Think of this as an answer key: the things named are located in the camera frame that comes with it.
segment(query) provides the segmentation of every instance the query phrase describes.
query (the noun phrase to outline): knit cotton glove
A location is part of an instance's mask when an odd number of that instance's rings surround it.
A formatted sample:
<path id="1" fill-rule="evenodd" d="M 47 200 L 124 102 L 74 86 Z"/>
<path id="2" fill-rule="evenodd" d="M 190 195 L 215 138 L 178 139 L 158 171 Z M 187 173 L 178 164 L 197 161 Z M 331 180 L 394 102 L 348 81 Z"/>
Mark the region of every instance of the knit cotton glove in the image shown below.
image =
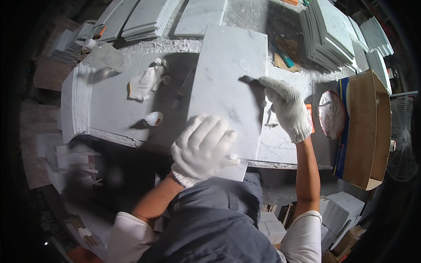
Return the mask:
<path id="1" fill-rule="evenodd" d="M 265 86 L 264 92 L 273 103 L 273 109 L 279 124 L 288 133 L 292 143 L 299 143 L 312 133 L 307 121 L 307 109 L 301 94 L 287 82 L 260 77 L 260 84 Z"/>
<path id="2" fill-rule="evenodd" d="M 214 176 L 223 165 L 237 165 L 240 159 L 229 160 L 225 153 L 237 137 L 235 130 L 215 116 L 198 115 L 173 143 L 171 166 L 174 177 L 185 186 Z"/>

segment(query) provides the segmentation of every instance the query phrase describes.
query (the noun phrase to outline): forearm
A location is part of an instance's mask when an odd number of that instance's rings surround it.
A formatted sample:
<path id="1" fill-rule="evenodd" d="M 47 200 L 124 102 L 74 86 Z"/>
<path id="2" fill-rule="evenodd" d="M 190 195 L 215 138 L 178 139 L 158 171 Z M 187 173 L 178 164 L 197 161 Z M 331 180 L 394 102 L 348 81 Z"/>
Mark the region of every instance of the forearm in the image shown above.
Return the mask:
<path id="1" fill-rule="evenodd" d="M 320 176 L 310 137 L 297 143 L 296 217 L 310 210 L 319 211 Z"/>
<path id="2" fill-rule="evenodd" d="M 170 173 L 139 201 L 132 215 L 153 227 L 155 220 L 164 213 L 171 200 L 183 189 L 184 187 Z"/>

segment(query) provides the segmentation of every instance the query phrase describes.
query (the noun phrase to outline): glue bottle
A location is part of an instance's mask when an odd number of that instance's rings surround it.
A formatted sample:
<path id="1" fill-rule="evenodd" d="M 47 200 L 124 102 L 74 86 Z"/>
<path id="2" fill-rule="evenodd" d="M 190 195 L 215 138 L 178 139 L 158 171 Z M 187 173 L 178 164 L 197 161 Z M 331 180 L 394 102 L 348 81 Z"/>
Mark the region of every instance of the glue bottle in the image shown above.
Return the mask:
<path id="1" fill-rule="evenodd" d="M 85 42 L 85 47 L 91 50 L 90 55 L 98 61 L 114 69 L 117 72 L 124 72 L 130 65 L 130 60 L 111 44 L 89 38 Z"/>
<path id="2" fill-rule="evenodd" d="M 161 112 L 153 112 L 145 117 L 146 122 L 150 126 L 158 126 L 161 124 L 164 115 Z"/>

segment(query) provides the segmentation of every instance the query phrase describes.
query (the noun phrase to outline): white work glove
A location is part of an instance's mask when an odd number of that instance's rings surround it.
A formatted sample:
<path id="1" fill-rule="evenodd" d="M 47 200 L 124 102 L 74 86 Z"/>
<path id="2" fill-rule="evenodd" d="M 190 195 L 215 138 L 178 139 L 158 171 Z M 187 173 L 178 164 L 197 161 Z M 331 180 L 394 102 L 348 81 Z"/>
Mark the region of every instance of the white work glove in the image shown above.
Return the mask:
<path id="1" fill-rule="evenodd" d="M 215 116 L 198 115 L 173 143 L 171 166 L 174 177 L 184 187 L 214 176 L 222 166 L 238 165 L 240 159 L 230 160 L 225 153 L 237 137 L 235 130 Z"/>
<path id="2" fill-rule="evenodd" d="M 312 127 L 300 92 L 283 80 L 264 76 L 259 78 L 259 82 L 265 86 L 264 92 L 273 103 L 279 124 L 288 133 L 291 142 L 299 143 L 309 137 Z"/>

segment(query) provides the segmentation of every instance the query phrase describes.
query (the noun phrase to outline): person's left hand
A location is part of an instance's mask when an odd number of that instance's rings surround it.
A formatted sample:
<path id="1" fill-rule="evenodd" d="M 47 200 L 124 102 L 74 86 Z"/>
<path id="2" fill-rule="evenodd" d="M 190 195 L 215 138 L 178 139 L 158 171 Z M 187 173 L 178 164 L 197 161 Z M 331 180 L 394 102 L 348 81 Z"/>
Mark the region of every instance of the person's left hand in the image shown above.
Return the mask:
<path id="1" fill-rule="evenodd" d="M 192 187 L 214 176 L 223 165 L 238 165 L 240 159 L 224 158 L 236 137 L 237 132 L 228 130 L 225 120 L 197 116 L 171 147 L 174 177 L 181 185 Z"/>

